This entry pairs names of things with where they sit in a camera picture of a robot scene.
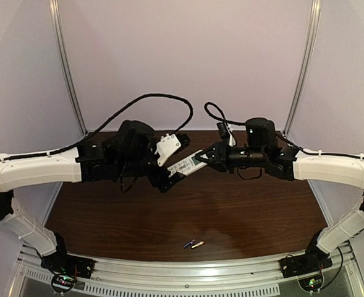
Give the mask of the white remote control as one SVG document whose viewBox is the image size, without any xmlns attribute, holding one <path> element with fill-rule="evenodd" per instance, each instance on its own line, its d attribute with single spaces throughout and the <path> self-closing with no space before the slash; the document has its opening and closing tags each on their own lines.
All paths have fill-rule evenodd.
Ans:
<svg viewBox="0 0 364 297">
<path fill-rule="evenodd" d="M 204 168 L 207 164 L 203 161 L 197 160 L 195 157 L 195 155 L 200 152 L 201 150 L 198 150 L 195 153 L 189 155 L 188 157 L 185 157 L 181 161 L 168 167 L 167 170 L 170 172 L 169 176 L 171 177 L 176 173 L 181 173 L 184 176 L 188 176 Z"/>
</svg>

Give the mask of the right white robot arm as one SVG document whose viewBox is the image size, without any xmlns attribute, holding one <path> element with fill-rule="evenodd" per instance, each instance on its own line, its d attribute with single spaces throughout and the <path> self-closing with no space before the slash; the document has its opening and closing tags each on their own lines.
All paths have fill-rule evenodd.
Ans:
<svg viewBox="0 0 364 297">
<path fill-rule="evenodd" d="M 229 146 L 226 125 L 219 123 L 218 128 L 222 141 L 195 156 L 218 172 L 259 168 L 278 179 L 327 181 L 363 190 L 362 203 L 341 216 L 337 223 L 316 232 L 304 254 L 279 261 L 285 278 L 330 267 L 330 253 L 364 230 L 364 154 L 310 151 L 292 142 L 281 148 L 277 142 L 281 135 L 275 131 L 274 123 L 265 118 L 245 122 L 247 144 L 243 147 Z"/>
</svg>

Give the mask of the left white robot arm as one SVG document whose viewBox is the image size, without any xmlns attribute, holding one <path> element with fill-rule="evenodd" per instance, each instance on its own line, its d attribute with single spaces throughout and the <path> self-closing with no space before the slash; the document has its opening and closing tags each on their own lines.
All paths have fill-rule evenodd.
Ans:
<svg viewBox="0 0 364 297">
<path fill-rule="evenodd" d="M 13 190 L 57 182 L 122 183 L 125 178 L 136 181 L 146 176 L 153 187 L 166 192 L 184 176 L 171 173 L 164 165 L 189 143 L 187 134 L 174 132 L 156 138 L 149 125 L 126 120 L 115 136 L 100 144 L 84 139 L 54 152 L 0 153 L 0 223 L 36 249 L 43 268 L 54 274 L 90 278 L 93 261 L 68 254 L 62 236 L 23 211 Z"/>
</svg>

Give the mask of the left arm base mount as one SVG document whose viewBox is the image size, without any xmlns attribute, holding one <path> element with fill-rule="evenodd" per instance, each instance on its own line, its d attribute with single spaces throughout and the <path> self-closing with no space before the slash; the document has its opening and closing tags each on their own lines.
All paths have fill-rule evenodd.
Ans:
<svg viewBox="0 0 364 297">
<path fill-rule="evenodd" d="M 95 261 L 86 257 L 67 254 L 66 257 L 40 256 L 41 267 L 52 273 L 51 288 L 55 293 L 64 295 L 77 287 L 79 278 L 90 279 Z"/>
</svg>

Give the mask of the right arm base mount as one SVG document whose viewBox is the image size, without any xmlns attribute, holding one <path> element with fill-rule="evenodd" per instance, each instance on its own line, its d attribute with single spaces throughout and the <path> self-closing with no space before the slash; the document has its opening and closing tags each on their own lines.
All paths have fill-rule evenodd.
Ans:
<svg viewBox="0 0 364 297">
<path fill-rule="evenodd" d="M 283 278 L 297 277 L 299 287 L 307 293 L 319 292 L 324 287 L 323 270 L 332 267 L 329 256 L 318 260 L 315 256 L 287 255 L 279 260 Z"/>
</svg>

